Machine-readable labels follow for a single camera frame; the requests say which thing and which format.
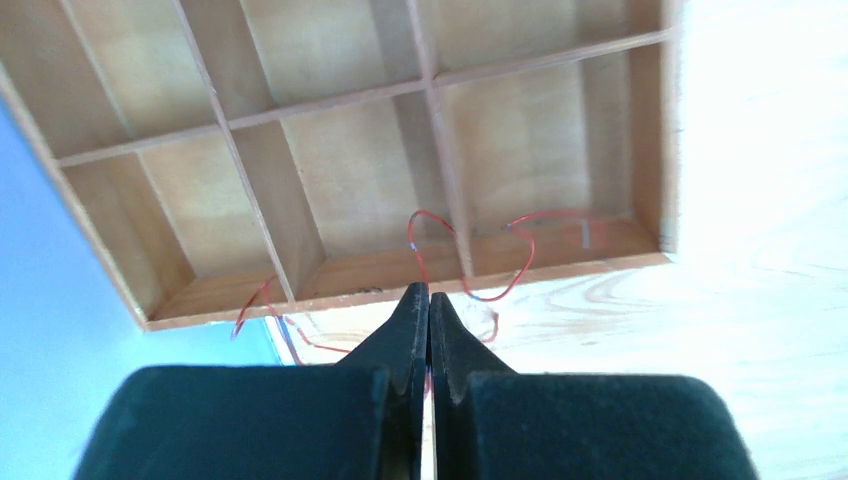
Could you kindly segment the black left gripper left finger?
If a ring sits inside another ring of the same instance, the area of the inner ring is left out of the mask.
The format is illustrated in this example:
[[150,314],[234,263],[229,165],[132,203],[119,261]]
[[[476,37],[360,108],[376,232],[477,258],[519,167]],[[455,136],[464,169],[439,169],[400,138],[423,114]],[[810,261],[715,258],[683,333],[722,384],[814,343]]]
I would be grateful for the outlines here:
[[153,366],[100,417],[79,479],[416,479],[429,292],[331,365]]

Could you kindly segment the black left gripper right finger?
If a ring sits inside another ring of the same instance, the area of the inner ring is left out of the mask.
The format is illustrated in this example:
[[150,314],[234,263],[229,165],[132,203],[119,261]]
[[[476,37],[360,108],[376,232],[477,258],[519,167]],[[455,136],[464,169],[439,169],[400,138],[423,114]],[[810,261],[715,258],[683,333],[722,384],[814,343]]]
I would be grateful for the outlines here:
[[717,392],[681,375],[521,374],[429,308],[440,479],[753,479]]

